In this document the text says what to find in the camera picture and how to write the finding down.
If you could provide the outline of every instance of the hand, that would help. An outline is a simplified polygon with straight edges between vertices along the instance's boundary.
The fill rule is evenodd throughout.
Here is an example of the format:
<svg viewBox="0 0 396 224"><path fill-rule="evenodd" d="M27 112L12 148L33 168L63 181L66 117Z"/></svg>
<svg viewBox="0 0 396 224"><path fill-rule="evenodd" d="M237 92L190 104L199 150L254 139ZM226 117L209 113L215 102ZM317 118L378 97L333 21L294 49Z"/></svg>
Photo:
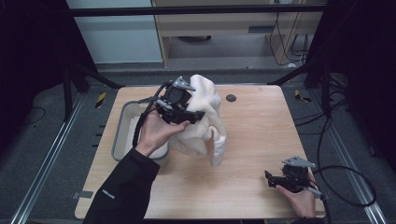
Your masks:
<svg viewBox="0 0 396 224"><path fill-rule="evenodd" d="M168 124L161 118L158 111L154 109L148 113L143 123L140 139L135 148L142 155L148 157L163 146L173 134L183 132L189 124L188 120L178 125Z"/></svg>
<svg viewBox="0 0 396 224"><path fill-rule="evenodd" d="M279 185L276 185L276 189L289 200L298 217L316 216L315 196L311 191L304 189L298 193L292 193Z"/></svg>

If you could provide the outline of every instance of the wall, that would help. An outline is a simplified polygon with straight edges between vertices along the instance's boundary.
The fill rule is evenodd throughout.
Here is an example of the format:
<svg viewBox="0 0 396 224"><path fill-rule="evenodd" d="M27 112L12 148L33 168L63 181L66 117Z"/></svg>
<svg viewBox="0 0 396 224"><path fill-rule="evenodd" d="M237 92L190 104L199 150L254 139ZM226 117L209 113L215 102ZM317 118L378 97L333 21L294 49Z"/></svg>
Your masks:
<svg viewBox="0 0 396 224"><path fill-rule="evenodd" d="M151 7L149 0L67 0L70 8ZM161 63L153 16L76 18L95 63Z"/></svg>

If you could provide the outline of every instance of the white fabric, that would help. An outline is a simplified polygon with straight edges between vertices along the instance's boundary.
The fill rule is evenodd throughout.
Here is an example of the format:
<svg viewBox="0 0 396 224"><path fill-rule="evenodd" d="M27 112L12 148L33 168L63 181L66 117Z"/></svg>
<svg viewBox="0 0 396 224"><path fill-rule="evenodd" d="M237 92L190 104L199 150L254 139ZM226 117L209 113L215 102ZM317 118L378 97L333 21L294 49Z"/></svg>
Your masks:
<svg viewBox="0 0 396 224"><path fill-rule="evenodd" d="M205 111L202 120L189 125L186 131L172 136L171 147L193 157L205 157L208 152L205 141L213 135L214 148L211 164L219 166L224 156L227 134L219 117L221 98L215 84L200 75L191 77L190 83L196 91L191 92L188 111Z"/></svg>

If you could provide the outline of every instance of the black sleeve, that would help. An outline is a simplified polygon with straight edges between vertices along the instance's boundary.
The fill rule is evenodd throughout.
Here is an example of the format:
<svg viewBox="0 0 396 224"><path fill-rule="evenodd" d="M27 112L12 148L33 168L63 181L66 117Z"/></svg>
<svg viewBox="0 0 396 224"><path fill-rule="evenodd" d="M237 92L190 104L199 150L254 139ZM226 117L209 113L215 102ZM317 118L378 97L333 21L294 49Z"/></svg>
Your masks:
<svg viewBox="0 0 396 224"><path fill-rule="evenodd" d="M83 223L141 223L159 169L132 148L96 192Z"/></svg>
<svg viewBox="0 0 396 224"><path fill-rule="evenodd" d="M322 218L319 217L303 217L292 222L291 224L324 224L324 221Z"/></svg>

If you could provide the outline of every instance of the wooden tabletop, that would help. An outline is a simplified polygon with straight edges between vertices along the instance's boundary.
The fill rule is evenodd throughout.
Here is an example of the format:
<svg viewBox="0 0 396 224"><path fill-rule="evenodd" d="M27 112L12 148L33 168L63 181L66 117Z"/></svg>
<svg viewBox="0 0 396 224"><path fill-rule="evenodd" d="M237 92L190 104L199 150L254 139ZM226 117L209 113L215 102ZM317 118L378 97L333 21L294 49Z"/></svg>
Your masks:
<svg viewBox="0 0 396 224"><path fill-rule="evenodd" d="M111 156L122 107L147 98L159 87L120 89L84 185L94 193L117 162ZM155 179L145 218L294 218L288 201L263 177L267 170L282 175L282 160L306 159L282 90L278 86L217 86L220 117L227 131L227 147L220 167L209 156L197 159L170 150L170 161ZM236 96L231 103L228 94ZM84 218L93 197L80 198L76 217ZM317 216L325 215L317 203Z"/></svg>

